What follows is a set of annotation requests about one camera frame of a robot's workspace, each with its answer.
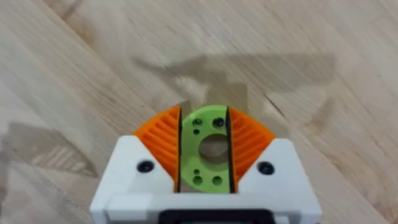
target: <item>center hole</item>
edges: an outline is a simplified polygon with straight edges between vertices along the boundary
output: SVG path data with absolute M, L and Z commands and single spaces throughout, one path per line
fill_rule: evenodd
M 224 134 L 211 134 L 199 145 L 202 159 L 212 164 L 228 162 L 228 140 Z

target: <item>small hole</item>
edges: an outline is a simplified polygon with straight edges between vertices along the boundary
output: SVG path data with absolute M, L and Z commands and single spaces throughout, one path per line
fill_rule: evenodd
M 270 162 L 259 162 L 257 165 L 257 169 L 259 170 L 260 173 L 264 175 L 272 175 L 275 172 L 274 165 L 272 165 Z
M 203 122 L 203 121 L 202 121 L 201 119 L 195 118 L 195 119 L 192 121 L 192 125 L 193 125 L 194 127 L 199 127 L 199 126 L 201 126 L 202 122 Z
M 195 185 L 201 185 L 202 182 L 203 182 L 203 179 L 200 176 L 196 176 L 193 178 L 193 183 Z
M 213 177 L 212 181 L 213 181 L 214 185 L 218 186 L 223 182 L 223 179 L 219 176 L 215 176 L 215 177 Z
M 155 167 L 155 164 L 152 161 L 142 161 L 138 164 L 137 170 L 142 173 L 148 173 L 152 171 Z

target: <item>orange gear teeth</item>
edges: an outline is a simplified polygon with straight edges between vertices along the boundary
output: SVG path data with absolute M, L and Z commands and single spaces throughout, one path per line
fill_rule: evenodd
M 231 124 L 231 151 L 235 189 L 246 171 L 257 160 L 275 135 L 249 115 L 228 108 Z
M 178 188 L 180 106 L 163 111 L 142 125 L 137 136 L 174 180 Z

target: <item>screw hole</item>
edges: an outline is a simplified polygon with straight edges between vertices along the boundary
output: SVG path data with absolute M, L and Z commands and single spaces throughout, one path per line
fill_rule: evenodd
M 220 128 L 224 126 L 224 119 L 223 118 L 215 118 L 213 120 L 213 126 L 216 128 Z
M 214 185 L 219 186 L 223 182 L 223 179 L 219 176 L 215 176 L 215 177 L 213 177 L 212 182 Z
M 137 170 L 142 173 L 148 173 L 152 171 L 155 167 L 155 164 L 152 161 L 142 161 L 138 164 Z
M 200 176 L 196 176 L 193 178 L 192 181 L 195 185 L 201 185 L 201 183 L 203 182 L 203 179 Z
M 199 126 L 201 126 L 202 122 L 203 122 L 203 121 L 202 121 L 200 118 L 195 118 L 195 119 L 192 121 L 192 125 L 193 125 L 194 127 L 199 127 Z
M 257 169 L 261 174 L 264 175 L 272 175 L 275 172 L 274 165 L 272 165 L 270 162 L 259 162 L 257 165 Z

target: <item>black screw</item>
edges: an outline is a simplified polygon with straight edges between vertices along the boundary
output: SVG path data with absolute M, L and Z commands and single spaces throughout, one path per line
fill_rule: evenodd
M 270 162 L 259 162 L 257 164 L 257 169 L 261 174 L 264 175 L 272 175 L 275 172 L 274 165 L 272 165 Z
M 138 164 L 137 170 L 142 173 L 148 173 L 152 171 L 155 167 L 155 164 L 152 161 L 142 161 Z
M 199 118 L 195 118 L 195 119 L 192 121 L 192 125 L 194 125 L 195 127 L 201 126 L 201 124 L 202 124 L 202 120 L 199 119 Z
M 213 126 L 217 127 L 217 128 L 224 126 L 224 119 L 223 118 L 215 118 L 213 120 Z

